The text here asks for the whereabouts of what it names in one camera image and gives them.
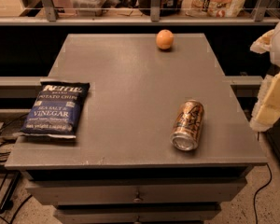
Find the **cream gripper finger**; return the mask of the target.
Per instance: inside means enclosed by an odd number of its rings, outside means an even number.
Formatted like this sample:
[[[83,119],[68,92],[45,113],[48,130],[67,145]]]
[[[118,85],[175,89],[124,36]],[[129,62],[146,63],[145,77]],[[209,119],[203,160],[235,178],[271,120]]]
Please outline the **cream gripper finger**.
[[[260,36],[250,47],[250,50],[258,53],[263,54],[271,49],[271,39],[273,36],[274,29],[266,32],[262,36]]]
[[[280,72],[267,75],[259,88],[258,100],[252,111],[250,127],[255,132],[266,132],[280,119]]]

